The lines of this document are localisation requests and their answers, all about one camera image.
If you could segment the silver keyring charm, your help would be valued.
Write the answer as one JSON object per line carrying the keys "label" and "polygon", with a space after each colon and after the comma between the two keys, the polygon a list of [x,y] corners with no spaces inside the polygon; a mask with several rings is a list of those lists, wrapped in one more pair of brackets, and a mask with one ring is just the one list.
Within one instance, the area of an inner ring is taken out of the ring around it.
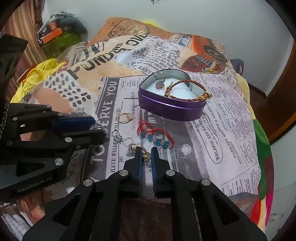
{"label": "silver keyring charm", "polygon": [[154,78],[156,80],[156,83],[155,83],[156,89],[162,89],[165,87],[166,77],[163,72],[161,72],[161,71],[155,72]]}

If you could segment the yellow cloth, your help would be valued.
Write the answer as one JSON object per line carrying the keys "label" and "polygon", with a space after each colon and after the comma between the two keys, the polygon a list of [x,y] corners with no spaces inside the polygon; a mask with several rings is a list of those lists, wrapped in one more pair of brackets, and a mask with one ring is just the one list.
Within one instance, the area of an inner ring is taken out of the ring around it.
{"label": "yellow cloth", "polygon": [[57,59],[49,59],[38,64],[25,75],[25,79],[20,82],[10,103],[19,103],[35,86],[53,75],[65,64],[66,61],[58,61]]}

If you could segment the green patterned bag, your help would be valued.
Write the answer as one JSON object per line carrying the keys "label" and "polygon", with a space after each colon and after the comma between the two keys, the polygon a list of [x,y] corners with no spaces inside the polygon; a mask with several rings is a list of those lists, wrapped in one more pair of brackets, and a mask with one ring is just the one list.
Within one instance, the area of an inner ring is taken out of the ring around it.
{"label": "green patterned bag", "polygon": [[65,32],[42,46],[47,59],[57,58],[66,49],[81,42],[76,33]]}

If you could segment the silver snowflake earring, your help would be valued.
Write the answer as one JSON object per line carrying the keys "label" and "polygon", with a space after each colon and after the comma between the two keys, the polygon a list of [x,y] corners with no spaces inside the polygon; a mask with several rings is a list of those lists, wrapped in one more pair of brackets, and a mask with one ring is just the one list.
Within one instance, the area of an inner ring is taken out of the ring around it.
{"label": "silver snowflake earring", "polygon": [[128,149],[133,144],[133,138],[131,138],[131,137],[124,138],[118,130],[113,130],[111,133],[111,136],[113,137],[113,140],[117,144],[122,144],[125,147],[127,147]]}

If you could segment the orange box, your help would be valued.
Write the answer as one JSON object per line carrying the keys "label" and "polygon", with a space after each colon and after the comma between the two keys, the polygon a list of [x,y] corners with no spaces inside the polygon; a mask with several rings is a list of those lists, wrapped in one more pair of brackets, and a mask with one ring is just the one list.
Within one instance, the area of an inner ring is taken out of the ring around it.
{"label": "orange box", "polygon": [[43,44],[46,44],[47,42],[53,40],[55,37],[63,33],[62,29],[57,27],[56,22],[50,23],[49,29],[50,32],[41,38]]}

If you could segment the newspaper print blanket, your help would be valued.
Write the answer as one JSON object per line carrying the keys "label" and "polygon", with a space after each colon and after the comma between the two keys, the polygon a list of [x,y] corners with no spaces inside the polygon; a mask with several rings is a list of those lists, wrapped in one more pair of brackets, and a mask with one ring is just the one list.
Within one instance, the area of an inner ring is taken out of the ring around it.
{"label": "newspaper print blanket", "polygon": [[[169,68],[184,71],[211,94],[198,119],[169,120],[140,107],[140,84]],[[118,130],[146,148],[152,142],[137,128],[149,123],[162,143],[174,139],[174,147],[159,147],[159,155],[175,170],[192,180],[210,179],[246,214],[258,201],[261,169],[251,111],[224,46],[212,39],[112,17],[20,102],[93,116],[107,134]]]}

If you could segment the purple heart-shaped tin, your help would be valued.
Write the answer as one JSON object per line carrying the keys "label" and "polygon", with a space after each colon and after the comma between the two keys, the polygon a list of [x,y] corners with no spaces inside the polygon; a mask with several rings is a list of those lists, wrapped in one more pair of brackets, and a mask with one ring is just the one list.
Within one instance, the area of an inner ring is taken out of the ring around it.
{"label": "purple heart-shaped tin", "polygon": [[145,78],[138,90],[142,109],[174,121],[198,119],[211,94],[196,80],[178,69],[160,70],[166,77],[165,87],[156,89],[154,73]]}

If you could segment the brown wooden door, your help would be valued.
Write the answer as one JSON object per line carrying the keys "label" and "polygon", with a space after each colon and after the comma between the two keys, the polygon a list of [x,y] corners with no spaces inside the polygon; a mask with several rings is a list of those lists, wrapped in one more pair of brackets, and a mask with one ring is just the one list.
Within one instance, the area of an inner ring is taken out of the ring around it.
{"label": "brown wooden door", "polygon": [[266,95],[249,84],[250,104],[264,129],[269,143],[273,144],[295,126],[295,44],[279,80]]}

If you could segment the dark blue bag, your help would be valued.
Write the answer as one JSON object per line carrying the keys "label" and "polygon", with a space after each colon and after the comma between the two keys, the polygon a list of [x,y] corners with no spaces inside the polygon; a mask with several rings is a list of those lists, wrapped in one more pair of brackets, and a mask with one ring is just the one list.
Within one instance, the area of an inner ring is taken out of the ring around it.
{"label": "dark blue bag", "polygon": [[244,61],[241,59],[231,59],[230,60],[235,72],[242,76],[244,70]]}

